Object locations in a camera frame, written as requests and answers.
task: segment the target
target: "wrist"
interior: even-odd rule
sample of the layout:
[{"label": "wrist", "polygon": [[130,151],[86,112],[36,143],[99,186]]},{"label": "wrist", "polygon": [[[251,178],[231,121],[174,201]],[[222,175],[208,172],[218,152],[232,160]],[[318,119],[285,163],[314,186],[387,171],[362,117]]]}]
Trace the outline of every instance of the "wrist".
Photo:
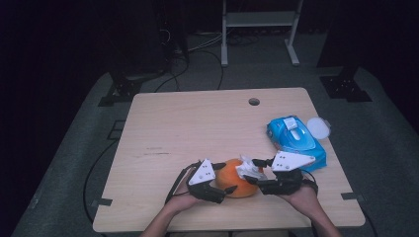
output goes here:
[{"label": "wrist", "polygon": [[313,209],[306,216],[313,222],[324,222],[326,220],[330,221],[326,212],[324,212],[323,208],[321,207]]},{"label": "wrist", "polygon": [[164,206],[163,206],[163,210],[165,214],[174,217],[177,214],[179,214],[182,210],[180,210],[178,208],[178,206],[176,205],[176,203],[174,201],[169,200],[169,202],[167,202]]}]

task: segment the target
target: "black stand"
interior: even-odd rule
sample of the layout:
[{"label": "black stand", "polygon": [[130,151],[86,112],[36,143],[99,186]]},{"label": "black stand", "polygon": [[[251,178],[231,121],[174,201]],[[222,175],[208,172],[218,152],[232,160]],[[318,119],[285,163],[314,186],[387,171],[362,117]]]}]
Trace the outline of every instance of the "black stand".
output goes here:
[{"label": "black stand", "polygon": [[188,43],[187,43],[187,33],[186,33],[186,13],[185,13],[185,4],[183,0],[166,0],[164,1],[166,9],[171,9],[171,11],[166,12],[167,16],[167,28],[172,34],[172,40],[169,41],[167,45],[168,53],[171,53],[175,48],[176,44],[182,50],[183,55],[185,56],[186,61],[189,63],[189,52],[188,52]]},{"label": "black stand", "polygon": [[332,99],[346,99],[348,102],[370,102],[367,92],[354,81],[358,64],[344,66],[338,76],[322,76],[321,83]]},{"label": "black stand", "polygon": [[143,82],[160,77],[164,73],[165,71],[162,70],[152,76],[128,80],[120,70],[111,70],[110,74],[114,83],[111,85],[107,95],[102,97],[98,106],[111,107],[114,103],[132,102],[133,97],[139,93]]}]

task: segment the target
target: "gray carpet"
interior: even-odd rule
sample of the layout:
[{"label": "gray carpet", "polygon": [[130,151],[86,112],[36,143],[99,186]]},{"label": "gray carpet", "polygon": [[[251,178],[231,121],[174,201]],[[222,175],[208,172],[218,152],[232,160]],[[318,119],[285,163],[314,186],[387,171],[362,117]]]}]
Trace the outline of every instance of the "gray carpet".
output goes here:
[{"label": "gray carpet", "polygon": [[[259,37],[247,46],[229,48],[229,65],[221,67],[207,52],[194,52],[188,70],[178,76],[181,91],[303,87],[319,115],[332,124],[330,140],[360,205],[377,229],[378,236],[417,236],[419,233],[419,137],[379,81],[360,68],[355,76],[372,102],[348,103],[330,99],[319,77],[336,75],[340,68],[316,68],[326,35],[297,35],[294,42],[300,66],[291,65],[284,36]],[[208,40],[190,37],[190,47]],[[204,50],[220,55],[219,45]],[[173,73],[185,61],[175,59]],[[140,93],[151,93],[165,80],[147,81]],[[95,215],[95,200],[101,197],[118,146],[130,103],[98,107],[112,80],[98,78],[57,150],[33,202],[22,216],[13,236],[100,236],[85,213],[83,190],[86,178],[87,210]],[[176,91],[169,81],[158,92]],[[341,228],[345,236],[373,236],[367,222],[359,228]],[[296,236],[312,236],[309,229],[292,230]],[[137,236],[113,233],[107,236]]]}]

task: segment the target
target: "black wall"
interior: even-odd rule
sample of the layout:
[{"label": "black wall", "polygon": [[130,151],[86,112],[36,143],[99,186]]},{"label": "black wall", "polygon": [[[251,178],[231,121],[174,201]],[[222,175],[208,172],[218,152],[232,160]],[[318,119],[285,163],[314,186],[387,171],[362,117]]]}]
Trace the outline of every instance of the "black wall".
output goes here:
[{"label": "black wall", "polygon": [[[0,3],[0,236],[14,230],[98,78],[115,65],[164,62],[151,0],[100,3]],[[136,19],[123,19],[129,4]]]}]

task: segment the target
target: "table top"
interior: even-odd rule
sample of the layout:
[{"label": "table top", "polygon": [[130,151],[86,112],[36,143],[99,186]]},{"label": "table top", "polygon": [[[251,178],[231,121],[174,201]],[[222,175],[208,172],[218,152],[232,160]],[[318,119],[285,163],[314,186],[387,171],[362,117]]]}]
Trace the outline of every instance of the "table top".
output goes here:
[{"label": "table top", "polygon": [[[250,99],[259,105],[249,104]],[[134,97],[93,227],[98,232],[142,231],[163,206],[185,167],[239,158],[271,159],[277,150],[266,135],[271,119],[317,117],[303,88],[138,94]],[[318,198],[336,226],[361,226],[365,218],[328,138],[320,140],[327,167],[312,172]],[[275,176],[265,170],[268,178]],[[177,215],[169,231],[287,229],[310,221],[284,200],[263,196],[202,202]]]}]

